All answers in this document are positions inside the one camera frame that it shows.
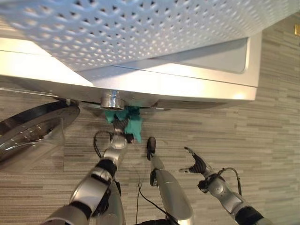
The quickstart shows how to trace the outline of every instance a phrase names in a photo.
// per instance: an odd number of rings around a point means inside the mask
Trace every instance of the metal robot arm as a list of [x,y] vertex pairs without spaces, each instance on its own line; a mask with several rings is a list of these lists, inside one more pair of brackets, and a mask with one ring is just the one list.
[[70,198],[70,204],[56,210],[41,225],[87,225],[92,216],[99,216],[96,223],[125,224],[120,195],[114,174],[127,152],[124,136],[115,134],[97,165],[78,184]]
[[190,148],[185,149],[192,154],[195,165],[190,168],[180,169],[183,173],[201,173],[205,180],[199,182],[199,189],[217,198],[223,208],[239,225],[272,225],[256,211],[241,195],[233,192],[225,183],[225,180],[216,173],[204,159],[196,155]]

